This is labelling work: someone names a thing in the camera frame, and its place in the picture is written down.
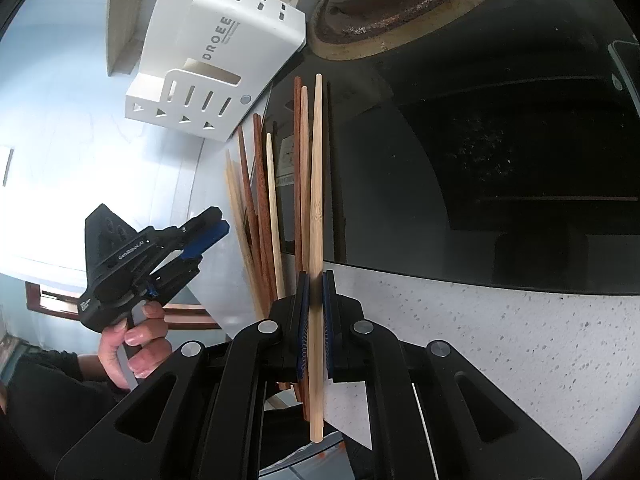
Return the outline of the person's left hand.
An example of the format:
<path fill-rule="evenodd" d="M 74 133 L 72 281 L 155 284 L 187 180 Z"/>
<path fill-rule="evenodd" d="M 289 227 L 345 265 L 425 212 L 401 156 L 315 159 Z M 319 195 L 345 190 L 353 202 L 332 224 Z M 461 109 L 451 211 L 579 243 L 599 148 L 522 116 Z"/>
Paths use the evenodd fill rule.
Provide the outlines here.
<path fill-rule="evenodd" d="M 142 321 L 133 328 L 128 328 L 127 321 L 122 321 L 107 327 L 101 335 L 98 359 L 106 376 L 119 389 L 130 389 L 126 370 L 136 379 L 147 378 L 172 353 L 171 344 L 166 339 L 168 324 L 163 307 L 156 301 L 150 301 L 141 307 L 141 312 Z M 120 347 L 139 350 L 122 365 L 117 356 Z"/>

